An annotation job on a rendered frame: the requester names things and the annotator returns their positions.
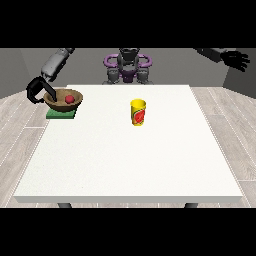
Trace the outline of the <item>brown wooden bowl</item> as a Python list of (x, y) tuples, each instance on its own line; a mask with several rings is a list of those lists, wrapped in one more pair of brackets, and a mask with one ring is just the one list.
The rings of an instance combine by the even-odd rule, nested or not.
[[(65, 101), (65, 98), (69, 95), (73, 96), (73, 103), (67, 103)], [(45, 103), (51, 109), (59, 112), (69, 112), (75, 110), (81, 104), (83, 95), (80, 92), (72, 89), (56, 89), (56, 98), (57, 101), (54, 101), (48, 92), (46, 92), (43, 96)]]

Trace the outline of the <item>green square pad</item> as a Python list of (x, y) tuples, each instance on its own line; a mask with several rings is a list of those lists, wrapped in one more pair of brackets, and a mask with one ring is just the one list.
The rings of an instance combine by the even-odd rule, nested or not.
[(68, 112), (59, 112), (53, 109), (49, 109), (46, 118), (47, 119), (73, 119), (75, 117), (76, 110)]

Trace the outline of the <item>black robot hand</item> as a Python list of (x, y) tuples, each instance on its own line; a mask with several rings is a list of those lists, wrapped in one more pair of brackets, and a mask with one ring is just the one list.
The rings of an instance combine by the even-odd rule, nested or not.
[(250, 63), (249, 56), (239, 51), (226, 51), (220, 54), (224, 64), (228, 67), (245, 72)]
[(27, 90), (27, 98), (34, 104), (37, 103), (43, 103), (44, 99), (37, 99), (36, 95), (41, 92), (43, 89), (45, 89), (50, 96), (52, 97), (52, 99), (54, 101), (57, 101), (57, 97), (56, 97), (56, 91), (46, 82), (46, 80), (41, 77), (35, 77), (26, 87)]

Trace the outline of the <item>yellow cup with melon print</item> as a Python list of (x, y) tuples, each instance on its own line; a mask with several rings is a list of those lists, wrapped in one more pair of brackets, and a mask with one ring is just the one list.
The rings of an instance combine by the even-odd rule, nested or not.
[(131, 120), (134, 126), (141, 126), (144, 123), (146, 102), (143, 99), (133, 99), (130, 102)]

